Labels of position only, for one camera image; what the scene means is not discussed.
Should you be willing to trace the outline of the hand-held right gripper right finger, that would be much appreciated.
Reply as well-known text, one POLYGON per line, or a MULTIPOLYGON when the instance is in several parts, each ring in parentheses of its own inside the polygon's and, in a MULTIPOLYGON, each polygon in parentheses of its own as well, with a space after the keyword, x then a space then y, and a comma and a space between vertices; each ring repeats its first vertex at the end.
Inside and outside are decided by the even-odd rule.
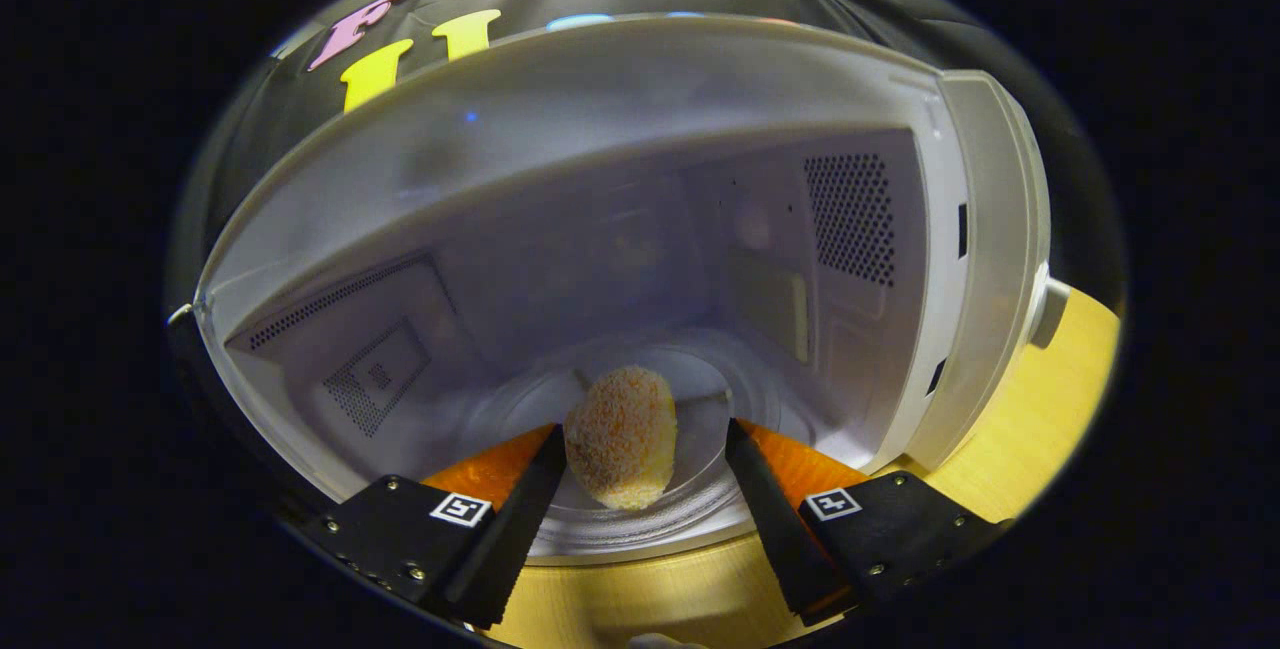
POLYGON ((908 471, 870 477, 745 419, 724 457, 787 608, 806 626, 916 591, 1010 529, 908 471))

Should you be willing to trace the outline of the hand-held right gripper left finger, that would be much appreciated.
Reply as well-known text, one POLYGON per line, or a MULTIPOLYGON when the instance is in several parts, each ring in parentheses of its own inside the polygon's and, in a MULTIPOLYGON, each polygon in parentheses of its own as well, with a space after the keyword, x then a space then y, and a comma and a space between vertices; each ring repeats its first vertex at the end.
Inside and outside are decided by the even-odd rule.
POLYGON ((303 524, 321 556, 445 620, 499 623, 567 467, 547 424, 412 481, 385 475, 303 524))

